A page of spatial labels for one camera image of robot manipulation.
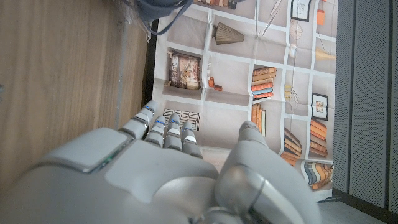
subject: shelf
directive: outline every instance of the shelf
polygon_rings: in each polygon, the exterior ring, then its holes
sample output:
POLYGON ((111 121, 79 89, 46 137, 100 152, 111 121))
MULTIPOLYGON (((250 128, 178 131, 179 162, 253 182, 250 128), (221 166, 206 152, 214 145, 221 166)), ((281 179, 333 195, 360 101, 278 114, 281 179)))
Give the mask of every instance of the shelf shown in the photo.
POLYGON ((248 108, 250 96, 236 93, 228 93, 225 91, 217 91, 214 89, 206 89, 205 101, 223 103, 227 105, 244 106, 248 108))

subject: box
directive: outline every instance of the box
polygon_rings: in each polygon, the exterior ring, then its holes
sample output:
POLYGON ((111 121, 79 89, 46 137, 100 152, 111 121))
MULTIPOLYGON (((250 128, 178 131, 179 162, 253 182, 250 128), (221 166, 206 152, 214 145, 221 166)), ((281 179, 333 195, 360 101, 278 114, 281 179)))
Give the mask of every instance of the box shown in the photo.
POLYGON ((323 25, 324 23, 325 23, 325 12, 324 12, 324 10, 318 9, 317 24, 323 25))

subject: photo frame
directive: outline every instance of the photo frame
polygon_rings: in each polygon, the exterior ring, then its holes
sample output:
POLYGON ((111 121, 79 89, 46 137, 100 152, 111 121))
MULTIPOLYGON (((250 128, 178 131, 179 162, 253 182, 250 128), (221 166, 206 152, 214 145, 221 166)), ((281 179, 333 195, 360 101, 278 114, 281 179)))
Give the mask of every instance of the photo frame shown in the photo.
POLYGON ((329 115, 329 97, 318 93, 312 93, 311 99, 312 117, 327 121, 329 115))
POLYGON ((310 21, 311 0, 292 0, 290 16, 299 21, 310 21))

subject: decorative object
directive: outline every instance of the decorative object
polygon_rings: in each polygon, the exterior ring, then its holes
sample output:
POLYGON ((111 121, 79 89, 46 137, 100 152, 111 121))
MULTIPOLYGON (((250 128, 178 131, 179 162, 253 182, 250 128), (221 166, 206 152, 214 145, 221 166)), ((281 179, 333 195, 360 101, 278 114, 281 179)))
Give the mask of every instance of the decorative object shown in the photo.
POLYGON ((223 87, 219 85, 214 85, 214 89, 217 91, 223 91, 223 87))
POLYGON ((172 52, 170 61, 170 86, 189 90, 200 89, 200 58, 172 52))
POLYGON ((312 93, 312 117, 320 120, 328 120, 328 96, 312 93))
POLYGON ((169 119, 173 113, 180 116, 180 128, 182 128, 182 125, 185 122, 189 121, 192 124, 193 131, 199 131, 200 113, 190 112, 190 111, 180 111, 180 110, 174 110, 174 109, 164 109, 164 111, 163 111, 163 116, 165 117, 166 127, 167 127, 167 124, 169 123, 169 119))
POLYGON ((317 60, 336 60, 336 56, 328 54, 325 51, 323 51, 322 49, 317 47, 315 49, 315 59, 317 59, 317 60))
POLYGON ((209 87, 210 88, 214 88, 214 78, 213 77, 207 77, 207 79, 209 80, 209 87))
POLYGON ((299 38, 301 38, 303 34, 303 29, 301 28, 300 25, 298 24, 292 24, 290 26, 290 36, 294 39, 294 40, 299 40, 299 38))
POLYGON ((215 37, 217 45, 239 43, 244 40, 243 34, 221 22, 218 23, 217 27, 213 26, 212 37, 215 37))
POLYGON ((325 12, 324 12, 324 10, 318 9, 317 24, 323 25, 324 23, 325 23, 325 12))
POLYGON ((308 22, 310 20, 310 5, 311 0, 292 0, 291 18, 308 22))

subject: stack of books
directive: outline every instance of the stack of books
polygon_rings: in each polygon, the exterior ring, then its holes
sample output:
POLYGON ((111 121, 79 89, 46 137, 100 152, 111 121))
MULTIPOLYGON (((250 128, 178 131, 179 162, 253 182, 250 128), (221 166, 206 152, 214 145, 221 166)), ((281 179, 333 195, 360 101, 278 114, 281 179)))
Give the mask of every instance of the stack of books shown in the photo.
POLYGON ((301 142, 286 128, 284 128, 284 134, 285 149, 280 156, 290 165, 294 166, 297 159, 301 157, 301 142))
POLYGON ((253 71, 251 91, 253 92, 254 99, 274 96, 273 87, 275 77, 276 68, 266 67, 255 69, 253 71))
POLYGON ((326 132, 327 128, 324 124, 314 119, 311 120, 310 152, 322 157, 328 156, 328 150, 326 149, 326 132))
POLYGON ((262 136, 266 136, 266 111, 261 109, 259 103, 253 105, 251 111, 251 121, 257 125, 262 136))
POLYGON ((317 190, 331 181, 333 176, 333 165, 317 162, 306 162, 305 173, 308 176, 308 184, 313 190, 317 190))

